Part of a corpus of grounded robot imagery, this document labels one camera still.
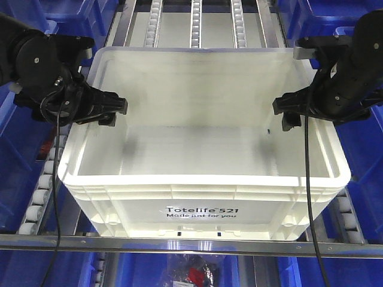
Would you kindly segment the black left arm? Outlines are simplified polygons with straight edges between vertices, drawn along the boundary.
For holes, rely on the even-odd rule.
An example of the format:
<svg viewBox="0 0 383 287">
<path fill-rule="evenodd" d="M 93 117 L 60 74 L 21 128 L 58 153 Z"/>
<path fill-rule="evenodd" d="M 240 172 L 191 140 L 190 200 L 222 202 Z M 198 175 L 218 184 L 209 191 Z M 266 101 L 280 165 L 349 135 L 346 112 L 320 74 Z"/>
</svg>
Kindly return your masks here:
<svg viewBox="0 0 383 287">
<path fill-rule="evenodd" d="M 87 36 L 45 34 L 1 14 L 1 84 L 37 121 L 114 126 L 116 115 L 127 113 L 127 100 L 90 86 L 79 71 L 94 44 Z"/>
</svg>

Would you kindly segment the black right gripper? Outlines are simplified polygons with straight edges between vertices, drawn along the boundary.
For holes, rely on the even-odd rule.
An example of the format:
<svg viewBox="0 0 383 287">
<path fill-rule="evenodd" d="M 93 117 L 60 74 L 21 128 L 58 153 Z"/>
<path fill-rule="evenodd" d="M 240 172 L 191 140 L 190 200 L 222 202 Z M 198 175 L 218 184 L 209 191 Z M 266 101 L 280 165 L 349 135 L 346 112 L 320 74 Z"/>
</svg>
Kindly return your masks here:
<svg viewBox="0 0 383 287">
<path fill-rule="evenodd" d="M 380 58 L 353 61 L 345 56 L 336 64 L 336 73 L 314 91 L 309 106 L 309 89 L 284 93 L 274 99 L 273 114 L 282 116 L 282 131 L 302 126 L 301 115 L 314 116 L 336 125 L 370 117 L 369 109 L 380 105 Z"/>
</svg>

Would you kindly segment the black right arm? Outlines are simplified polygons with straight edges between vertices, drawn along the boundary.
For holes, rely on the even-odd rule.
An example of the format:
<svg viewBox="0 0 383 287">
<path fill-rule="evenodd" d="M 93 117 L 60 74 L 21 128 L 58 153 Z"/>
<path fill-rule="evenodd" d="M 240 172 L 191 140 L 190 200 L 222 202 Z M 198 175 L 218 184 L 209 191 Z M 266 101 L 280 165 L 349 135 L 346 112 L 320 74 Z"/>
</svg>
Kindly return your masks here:
<svg viewBox="0 0 383 287">
<path fill-rule="evenodd" d="M 352 36 L 306 36 L 296 40 L 294 58 L 315 59 L 320 67 L 311 84 L 274 100 L 282 130 L 301 126 L 301 117 L 335 125 L 363 121 L 382 105 L 382 10 L 363 15 Z"/>
</svg>

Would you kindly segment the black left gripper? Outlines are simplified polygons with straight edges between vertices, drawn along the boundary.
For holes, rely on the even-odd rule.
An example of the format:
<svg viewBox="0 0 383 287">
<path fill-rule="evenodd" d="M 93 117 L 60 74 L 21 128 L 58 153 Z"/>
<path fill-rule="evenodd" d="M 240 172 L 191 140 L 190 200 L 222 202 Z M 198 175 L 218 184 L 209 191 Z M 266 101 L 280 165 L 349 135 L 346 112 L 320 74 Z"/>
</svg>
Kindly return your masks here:
<svg viewBox="0 0 383 287">
<path fill-rule="evenodd" d="M 23 87 L 15 94 L 14 104 L 29 108 L 37 121 L 59 124 L 97 121 L 108 127 L 115 126 L 116 113 L 126 115 L 128 109 L 125 98 L 93 88 L 83 78 L 68 83 L 60 79 L 48 87 Z"/>
</svg>

